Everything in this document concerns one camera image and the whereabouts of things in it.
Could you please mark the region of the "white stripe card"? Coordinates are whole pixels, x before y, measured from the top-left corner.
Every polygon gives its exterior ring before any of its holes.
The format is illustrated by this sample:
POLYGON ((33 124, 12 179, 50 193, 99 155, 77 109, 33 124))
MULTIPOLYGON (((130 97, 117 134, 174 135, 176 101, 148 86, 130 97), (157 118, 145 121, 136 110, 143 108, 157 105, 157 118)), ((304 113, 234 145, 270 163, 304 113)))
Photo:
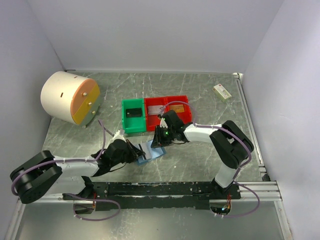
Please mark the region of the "white stripe card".
POLYGON ((152 155, 146 142, 138 143, 134 146, 142 152, 142 154, 137 159, 138 164, 144 164, 151 160, 152 155))
POLYGON ((147 115, 155 116, 162 113, 164 105, 149 105, 147 107, 147 115))

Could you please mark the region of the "blue card holder wallet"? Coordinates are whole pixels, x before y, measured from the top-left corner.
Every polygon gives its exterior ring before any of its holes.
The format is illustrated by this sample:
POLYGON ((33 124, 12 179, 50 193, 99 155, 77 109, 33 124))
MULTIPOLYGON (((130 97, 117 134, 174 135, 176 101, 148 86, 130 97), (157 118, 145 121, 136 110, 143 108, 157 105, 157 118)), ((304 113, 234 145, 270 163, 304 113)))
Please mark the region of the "blue card holder wallet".
MULTIPOLYGON (((151 161, 153 161, 153 160, 155 160, 155 159, 157 159, 157 158, 160 158, 160 157, 162 157, 163 155, 166 154, 166 151, 165 151, 165 149, 164 149, 163 147, 151 148, 152 140, 146 141, 146 143, 147 143, 147 146, 148 146, 148 148, 149 148, 149 150, 150 150, 150 153, 151 153, 151 159, 150 159, 148 162, 151 162, 151 161)), ((137 163, 138 166, 144 165, 144 164, 146 164, 146 163, 148 163, 148 162, 139 164, 139 163, 136 161, 136 163, 137 163)))

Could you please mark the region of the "red plastic bin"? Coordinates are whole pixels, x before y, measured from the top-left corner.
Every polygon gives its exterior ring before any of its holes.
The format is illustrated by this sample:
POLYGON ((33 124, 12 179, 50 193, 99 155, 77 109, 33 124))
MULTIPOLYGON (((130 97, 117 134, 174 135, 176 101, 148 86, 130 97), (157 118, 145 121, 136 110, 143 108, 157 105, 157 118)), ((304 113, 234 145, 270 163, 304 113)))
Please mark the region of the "red plastic bin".
POLYGON ((184 124, 192 121, 192 112, 187 105, 189 100, 186 95, 166 96, 165 99, 167 103, 166 112, 174 110, 184 124))
POLYGON ((165 105, 165 97, 150 97, 144 99, 144 108, 145 108, 145 121, 146 121, 146 131, 152 132, 155 130, 155 127, 160 123, 158 115, 148 115, 147 107, 153 105, 165 105))

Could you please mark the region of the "green plastic bin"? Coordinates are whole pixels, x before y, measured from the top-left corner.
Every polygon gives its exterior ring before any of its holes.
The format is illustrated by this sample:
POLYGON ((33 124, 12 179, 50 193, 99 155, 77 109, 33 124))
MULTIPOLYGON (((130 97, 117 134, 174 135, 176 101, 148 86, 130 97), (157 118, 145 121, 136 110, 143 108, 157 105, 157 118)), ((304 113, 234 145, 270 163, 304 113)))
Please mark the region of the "green plastic bin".
POLYGON ((123 99, 122 128, 126 134, 142 133, 147 130, 145 103, 143 98, 123 99))

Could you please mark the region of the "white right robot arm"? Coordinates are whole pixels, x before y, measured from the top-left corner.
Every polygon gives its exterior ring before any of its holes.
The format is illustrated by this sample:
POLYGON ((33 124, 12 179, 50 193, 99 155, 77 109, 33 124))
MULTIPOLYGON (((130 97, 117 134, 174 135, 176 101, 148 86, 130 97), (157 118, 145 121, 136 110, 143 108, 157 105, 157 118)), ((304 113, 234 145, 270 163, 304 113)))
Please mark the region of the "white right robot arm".
POLYGON ((230 192, 230 185, 238 175, 245 160, 252 158, 254 145, 241 129, 231 120, 218 125, 184 123, 174 110, 159 115, 160 123, 155 126, 151 147, 167 147, 180 141, 182 144, 203 142, 213 144, 222 164, 212 180, 212 193, 223 199, 230 192))

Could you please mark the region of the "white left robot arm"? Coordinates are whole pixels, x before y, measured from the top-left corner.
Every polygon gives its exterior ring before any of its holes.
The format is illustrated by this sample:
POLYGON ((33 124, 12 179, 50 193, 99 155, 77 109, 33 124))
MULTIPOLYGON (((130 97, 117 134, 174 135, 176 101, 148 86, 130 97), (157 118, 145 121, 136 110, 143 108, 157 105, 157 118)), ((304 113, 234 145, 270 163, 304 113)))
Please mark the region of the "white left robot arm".
POLYGON ((52 194, 72 194, 86 200, 94 192, 91 177, 110 173, 117 165, 133 163, 147 153, 146 146, 133 145, 120 135, 97 153, 82 158, 58 157, 44 150, 11 172, 11 191, 23 204, 52 194))

